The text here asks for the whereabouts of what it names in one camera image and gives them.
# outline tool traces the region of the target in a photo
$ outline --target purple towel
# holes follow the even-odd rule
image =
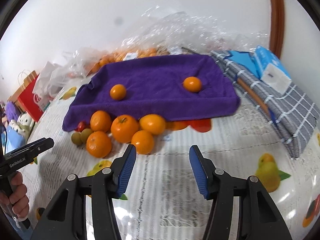
[[[190,76],[202,82],[199,93],[185,90]],[[110,89],[123,84],[127,89],[121,101],[113,100]],[[240,104],[231,81],[209,56],[177,55],[147,57],[103,66],[82,86],[63,120],[63,130],[76,129],[80,121],[104,110],[111,116],[129,114],[136,119],[159,114],[167,121],[196,120],[233,114]]]

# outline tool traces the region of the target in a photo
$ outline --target white label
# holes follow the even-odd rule
[[[138,53],[134,52],[134,53],[127,53],[127,55],[125,55],[123,61],[125,60],[131,60],[131,59],[135,59],[138,57]]]
[[[281,95],[287,91],[291,84],[291,79],[282,70],[271,63],[269,63],[264,70],[261,80]]]
[[[170,55],[180,55],[182,54],[182,49],[179,47],[170,47],[168,48]]]

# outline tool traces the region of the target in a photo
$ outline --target green-brown small fruit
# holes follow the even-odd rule
[[[81,141],[83,143],[87,143],[87,139],[88,139],[89,135],[92,133],[93,133],[93,131],[90,128],[84,129],[80,134]]]
[[[81,141],[81,134],[79,132],[75,132],[71,135],[71,141],[75,144],[75,145],[82,145],[82,141]]]

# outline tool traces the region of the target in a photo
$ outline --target tray covered with towel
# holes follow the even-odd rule
[[[212,51],[212,58],[241,92],[272,125],[292,158],[298,158],[310,140],[319,118],[319,108],[294,83],[282,95],[230,59],[228,51]],[[250,88],[267,106],[267,111],[248,93]]]
[[[184,89],[182,83],[190,76],[201,80],[200,92]],[[121,101],[109,95],[116,84],[127,89]],[[114,117],[129,114],[139,119],[147,114],[159,114],[167,121],[182,121],[231,115],[239,105],[232,82],[209,56],[140,58],[103,66],[89,84],[79,89],[62,128],[71,131],[80,121],[89,123],[97,110]]]

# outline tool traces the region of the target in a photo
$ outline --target brown handle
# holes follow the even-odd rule
[[[243,87],[243,89],[260,105],[263,111],[270,117],[269,109],[267,105],[261,100],[261,98],[246,84],[241,78],[237,79],[237,83]]]

